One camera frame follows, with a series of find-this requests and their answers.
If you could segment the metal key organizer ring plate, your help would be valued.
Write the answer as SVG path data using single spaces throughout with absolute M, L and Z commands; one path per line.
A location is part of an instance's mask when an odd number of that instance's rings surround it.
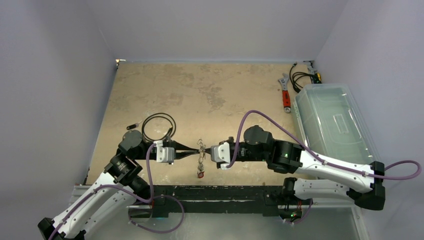
M 197 141 L 197 145 L 199 146 L 199 157 L 198 157 L 198 165 L 197 165 L 197 177 L 198 177 L 198 173 L 199 172 L 204 172 L 205 174 L 205 170 L 204 170 L 204 158 L 203 158 L 203 154 L 204 154 L 204 149 L 206 148 L 206 145 L 203 143 L 203 140 L 200 138 Z

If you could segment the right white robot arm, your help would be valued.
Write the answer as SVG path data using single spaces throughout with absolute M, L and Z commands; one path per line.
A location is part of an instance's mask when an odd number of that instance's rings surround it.
M 238 162 L 266 162 L 267 168 L 276 173 L 313 176 L 314 179 L 284 179 L 277 197 L 288 204 L 333 198 L 352 201 L 360 208 L 373 211 L 381 211 L 385 205 L 383 163 L 351 163 L 308 152 L 299 144 L 274 139 L 270 132 L 258 125 L 244 132 L 242 142 L 236 143 L 233 137 L 229 137 L 206 148 L 205 152 L 222 170 L 229 168 L 235 156 Z

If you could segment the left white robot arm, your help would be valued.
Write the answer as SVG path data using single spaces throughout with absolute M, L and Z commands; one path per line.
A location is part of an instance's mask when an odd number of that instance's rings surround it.
M 185 146 L 166 136 L 147 140 L 142 132 L 129 129 L 118 144 L 116 154 L 105 166 L 97 180 L 66 210 L 54 218 L 43 218 L 37 225 L 45 240 L 84 240 L 102 220 L 134 203 L 150 204 L 155 189 L 150 167 L 148 181 L 139 176 L 142 166 L 138 160 L 172 164 L 199 150 Z

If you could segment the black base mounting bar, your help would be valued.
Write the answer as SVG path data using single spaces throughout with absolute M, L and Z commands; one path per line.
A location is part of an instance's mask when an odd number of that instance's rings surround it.
M 285 207 L 304 206 L 310 200 L 283 195 L 283 186 L 211 186 L 211 185 L 156 185 L 158 198 L 153 201 L 152 216 L 167 218 L 171 213 L 198 214 L 261 214 L 276 217 Z

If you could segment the clear plastic storage bin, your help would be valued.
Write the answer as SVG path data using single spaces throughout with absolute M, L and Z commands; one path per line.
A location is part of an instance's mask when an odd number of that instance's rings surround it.
M 380 161 L 356 101 L 345 84 L 308 84 L 291 104 L 298 138 L 312 151 L 354 164 Z

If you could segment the red handled adjustable wrench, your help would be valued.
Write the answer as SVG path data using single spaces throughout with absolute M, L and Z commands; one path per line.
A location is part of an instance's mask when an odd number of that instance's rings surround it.
M 282 93 L 282 104 L 283 109 L 286 113 L 291 112 L 291 99 L 288 91 L 288 82 L 289 82 L 289 75 L 286 73 L 282 74 L 282 78 L 277 80 L 281 85 L 281 93 Z

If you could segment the aluminium frame rail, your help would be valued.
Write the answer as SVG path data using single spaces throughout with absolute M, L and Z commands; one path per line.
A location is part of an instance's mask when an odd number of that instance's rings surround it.
M 290 185 L 284 186 L 211 186 L 211 185 L 157 185 L 152 202 L 137 202 L 129 188 L 119 190 L 108 198 L 100 208 L 89 217 L 77 231 L 77 240 L 88 240 L 102 223 L 111 219 L 119 211 L 128 210 L 129 217 L 167 218 L 170 213 L 183 214 L 261 214 L 263 217 L 277 217 L 286 225 L 299 224 L 312 208 L 350 209 L 352 224 L 361 240 L 369 237 L 341 185 L 337 188 L 319 188 L 316 182 L 306 188 L 306 193 L 316 196 L 296 196 Z

